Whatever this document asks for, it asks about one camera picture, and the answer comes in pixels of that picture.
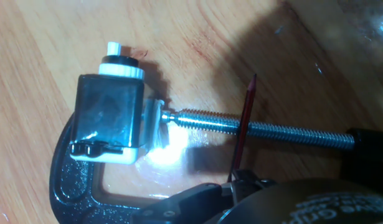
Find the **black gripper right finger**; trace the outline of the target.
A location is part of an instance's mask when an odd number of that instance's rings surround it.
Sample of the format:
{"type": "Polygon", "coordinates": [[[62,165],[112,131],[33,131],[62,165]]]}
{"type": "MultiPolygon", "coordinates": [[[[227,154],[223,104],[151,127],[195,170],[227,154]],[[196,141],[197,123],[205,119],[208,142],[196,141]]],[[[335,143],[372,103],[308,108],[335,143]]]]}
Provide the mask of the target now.
{"type": "Polygon", "coordinates": [[[251,170],[233,171],[233,195],[251,195],[275,185],[272,179],[261,179],[251,170]]]}

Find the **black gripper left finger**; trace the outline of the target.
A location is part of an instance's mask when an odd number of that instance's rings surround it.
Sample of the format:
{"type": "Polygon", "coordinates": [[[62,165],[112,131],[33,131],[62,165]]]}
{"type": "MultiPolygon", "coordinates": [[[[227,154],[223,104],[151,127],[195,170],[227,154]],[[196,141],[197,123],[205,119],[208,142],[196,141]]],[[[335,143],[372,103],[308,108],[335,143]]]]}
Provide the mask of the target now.
{"type": "Polygon", "coordinates": [[[234,205],[231,192],[219,184],[200,184],[135,211],[131,222],[205,223],[234,205]]]}

